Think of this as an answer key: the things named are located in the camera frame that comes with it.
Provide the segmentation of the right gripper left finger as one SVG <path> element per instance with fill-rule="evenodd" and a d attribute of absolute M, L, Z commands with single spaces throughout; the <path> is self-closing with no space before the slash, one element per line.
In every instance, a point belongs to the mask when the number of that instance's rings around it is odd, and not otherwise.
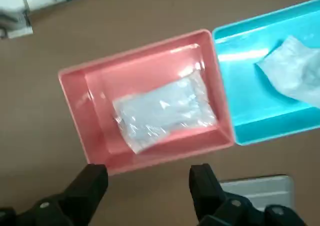
<path fill-rule="evenodd" d="M 88 164 L 61 193 L 37 201 L 16 213 L 12 207 L 0 209 L 1 225 L 88 225 L 109 185 L 103 164 Z"/>

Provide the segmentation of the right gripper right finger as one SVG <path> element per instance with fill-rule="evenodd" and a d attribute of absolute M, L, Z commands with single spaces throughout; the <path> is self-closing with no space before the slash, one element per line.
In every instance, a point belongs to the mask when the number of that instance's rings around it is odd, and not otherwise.
<path fill-rule="evenodd" d="M 306 225 L 289 207 L 259 211 L 248 198 L 224 191 L 207 163 L 190 167 L 188 183 L 198 225 Z"/>

